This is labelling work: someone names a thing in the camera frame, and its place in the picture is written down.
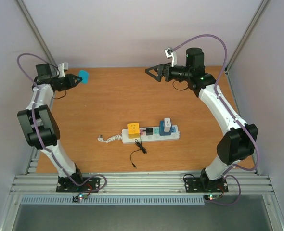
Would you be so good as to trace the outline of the light blue travel adapter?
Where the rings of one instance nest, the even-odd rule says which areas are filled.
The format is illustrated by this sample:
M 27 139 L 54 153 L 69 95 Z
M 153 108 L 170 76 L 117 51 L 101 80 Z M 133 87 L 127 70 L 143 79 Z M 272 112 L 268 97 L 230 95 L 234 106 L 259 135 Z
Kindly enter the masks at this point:
M 85 70 L 80 70 L 78 76 L 82 78 L 82 81 L 81 81 L 81 82 L 82 82 L 83 84 L 87 84 L 87 83 L 88 83 L 90 74 L 89 74 L 87 71 L 85 71 Z

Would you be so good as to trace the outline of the yellow cube adapter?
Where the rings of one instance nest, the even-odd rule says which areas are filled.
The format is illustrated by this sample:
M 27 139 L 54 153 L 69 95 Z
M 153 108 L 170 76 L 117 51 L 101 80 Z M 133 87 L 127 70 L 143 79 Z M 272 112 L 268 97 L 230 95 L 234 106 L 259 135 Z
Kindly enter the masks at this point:
M 128 123 L 127 124 L 128 130 L 128 138 L 135 139 L 140 137 L 140 126 L 139 123 Z

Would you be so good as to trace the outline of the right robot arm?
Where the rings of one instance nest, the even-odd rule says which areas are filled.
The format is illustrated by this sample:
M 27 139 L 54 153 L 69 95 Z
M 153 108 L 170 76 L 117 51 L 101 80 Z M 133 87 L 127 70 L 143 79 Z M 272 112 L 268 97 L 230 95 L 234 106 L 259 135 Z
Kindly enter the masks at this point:
M 216 147 L 217 157 L 200 175 L 201 187 L 210 191 L 223 180 L 225 173 L 253 154 L 258 129 L 255 124 L 248 124 L 236 113 L 216 84 L 215 78 L 205 71 L 205 56 L 201 48 L 186 50 L 184 66 L 176 64 L 176 54 L 171 49 L 166 49 L 165 53 L 172 62 L 149 67 L 145 73 L 158 82 L 161 79 L 166 82 L 186 81 L 188 88 L 211 111 L 223 133 L 223 138 Z

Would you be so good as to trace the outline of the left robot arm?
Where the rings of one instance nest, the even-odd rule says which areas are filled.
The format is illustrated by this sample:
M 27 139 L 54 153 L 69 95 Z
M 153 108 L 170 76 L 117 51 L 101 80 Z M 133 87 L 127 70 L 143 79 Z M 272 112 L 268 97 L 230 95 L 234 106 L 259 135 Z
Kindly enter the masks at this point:
M 65 73 L 67 62 L 56 67 L 55 76 L 51 67 L 51 64 L 36 65 L 32 99 L 25 110 L 17 113 L 17 117 L 27 144 L 43 152 L 57 169 L 59 185 L 79 192 L 84 188 L 85 180 L 61 145 L 60 130 L 51 113 L 50 103 L 56 91 L 74 88 L 82 82 L 82 78 Z

